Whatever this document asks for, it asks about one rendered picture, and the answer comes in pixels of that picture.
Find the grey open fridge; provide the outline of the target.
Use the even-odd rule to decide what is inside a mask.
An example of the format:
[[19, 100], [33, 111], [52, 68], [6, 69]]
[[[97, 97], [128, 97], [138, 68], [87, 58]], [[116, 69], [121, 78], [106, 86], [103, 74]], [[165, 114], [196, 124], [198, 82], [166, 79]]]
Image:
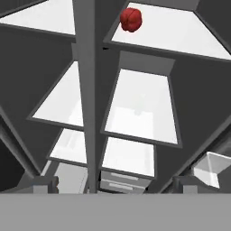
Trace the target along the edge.
[[[0, 0], [0, 18], [46, 0]], [[31, 176], [38, 175], [63, 129], [28, 120], [45, 93], [72, 60], [79, 81], [91, 192], [100, 188], [101, 171], [151, 181], [144, 193], [158, 193], [186, 172], [231, 128], [231, 61], [134, 45], [104, 42], [128, 1], [193, 11], [228, 51], [231, 37], [221, 25], [231, 20], [229, 0], [72, 0], [74, 35], [0, 23], [0, 118], [22, 148], [19, 159]], [[110, 136], [101, 131], [120, 69], [170, 77], [180, 126], [181, 148], [154, 146], [154, 177], [104, 168]]]

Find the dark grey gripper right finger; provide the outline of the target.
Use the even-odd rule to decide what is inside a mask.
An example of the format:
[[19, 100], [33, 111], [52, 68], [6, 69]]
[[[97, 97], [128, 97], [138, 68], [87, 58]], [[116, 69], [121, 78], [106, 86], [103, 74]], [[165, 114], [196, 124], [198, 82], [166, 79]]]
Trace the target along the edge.
[[208, 186], [194, 176], [178, 176], [173, 178], [173, 192], [178, 194], [219, 193], [219, 189]]

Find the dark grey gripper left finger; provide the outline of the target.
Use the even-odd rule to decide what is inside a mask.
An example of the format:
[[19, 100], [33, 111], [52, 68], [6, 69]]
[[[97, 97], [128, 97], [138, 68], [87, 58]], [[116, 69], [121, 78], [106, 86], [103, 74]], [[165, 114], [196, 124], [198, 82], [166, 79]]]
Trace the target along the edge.
[[59, 177], [37, 177], [30, 183], [5, 190], [4, 193], [58, 194]]

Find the grey fridge drawer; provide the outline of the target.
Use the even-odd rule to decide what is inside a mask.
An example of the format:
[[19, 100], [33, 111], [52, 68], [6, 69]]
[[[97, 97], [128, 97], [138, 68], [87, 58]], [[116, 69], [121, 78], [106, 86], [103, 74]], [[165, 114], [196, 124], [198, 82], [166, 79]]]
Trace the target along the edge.
[[101, 171], [100, 188], [120, 193], [143, 194], [150, 185], [149, 179], [119, 174], [110, 171]]

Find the white fridge shelf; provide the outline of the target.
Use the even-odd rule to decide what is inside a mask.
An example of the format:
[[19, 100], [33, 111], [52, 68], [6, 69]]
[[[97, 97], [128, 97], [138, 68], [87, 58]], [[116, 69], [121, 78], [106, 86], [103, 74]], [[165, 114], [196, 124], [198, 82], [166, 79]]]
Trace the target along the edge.
[[45, 93], [28, 120], [83, 131], [79, 65], [72, 60]]
[[126, 7], [141, 11], [141, 27], [136, 32], [126, 32], [116, 18], [104, 42], [231, 61], [231, 51], [193, 11], [138, 1], [128, 1]]
[[82, 131], [63, 129], [48, 154], [49, 159], [87, 164], [85, 135]]
[[46, 0], [0, 18], [0, 23], [74, 35], [72, 0]]
[[117, 171], [154, 177], [154, 146], [109, 137], [102, 166]]
[[181, 148], [170, 77], [120, 69], [101, 131], [118, 138]]

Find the pale grey freezer drawer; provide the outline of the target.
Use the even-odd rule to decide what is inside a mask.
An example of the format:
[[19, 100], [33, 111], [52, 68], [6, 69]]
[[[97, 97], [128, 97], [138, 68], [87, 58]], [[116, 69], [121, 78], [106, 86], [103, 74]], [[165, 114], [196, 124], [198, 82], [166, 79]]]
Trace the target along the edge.
[[41, 175], [59, 178], [59, 194], [84, 194], [88, 188], [88, 169], [86, 167], [47, 161]]

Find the white fridge door bin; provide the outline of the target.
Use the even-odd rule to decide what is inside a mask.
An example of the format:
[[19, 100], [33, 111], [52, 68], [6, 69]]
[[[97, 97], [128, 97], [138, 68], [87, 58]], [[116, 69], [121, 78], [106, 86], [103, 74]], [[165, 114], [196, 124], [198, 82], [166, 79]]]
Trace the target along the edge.
[[219, 189], [218, 174], [230, 166], [231, 157], [215, 152], [206, 152], [192, 167], [192, 173], [205, 184]]

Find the red bell pepper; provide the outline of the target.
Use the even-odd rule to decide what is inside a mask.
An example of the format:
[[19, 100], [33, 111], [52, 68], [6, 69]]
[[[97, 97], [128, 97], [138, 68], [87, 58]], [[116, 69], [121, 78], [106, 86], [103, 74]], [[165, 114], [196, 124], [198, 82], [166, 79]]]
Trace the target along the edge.
[[128, 7], [120, 14], [120, 24], [124, 31], [135, 32], [143, 23], [140, 10]]

